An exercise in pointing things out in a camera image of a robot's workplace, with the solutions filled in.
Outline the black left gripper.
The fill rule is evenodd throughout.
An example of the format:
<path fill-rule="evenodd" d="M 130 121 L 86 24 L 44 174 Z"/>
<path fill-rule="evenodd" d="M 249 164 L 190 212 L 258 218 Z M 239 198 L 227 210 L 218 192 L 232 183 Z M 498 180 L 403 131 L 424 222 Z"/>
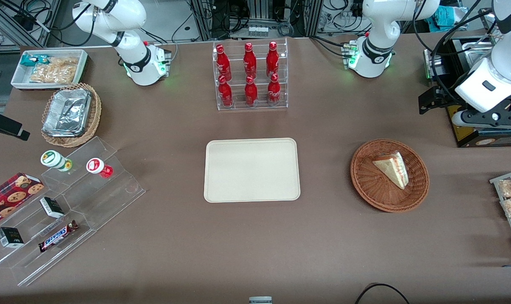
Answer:
<path fill-rule="evenodd" d="M 427 90 L 427 98 L 419 98 L 419 114 L 424 115 L 432 109 L 446 108 L 451 98 L 438 85 Z M 502 100 L 494 108 L 479 112 L 469 106 L 463 112 L 463 122 L 482 128 L 511 129 L 511 96 Z"/>

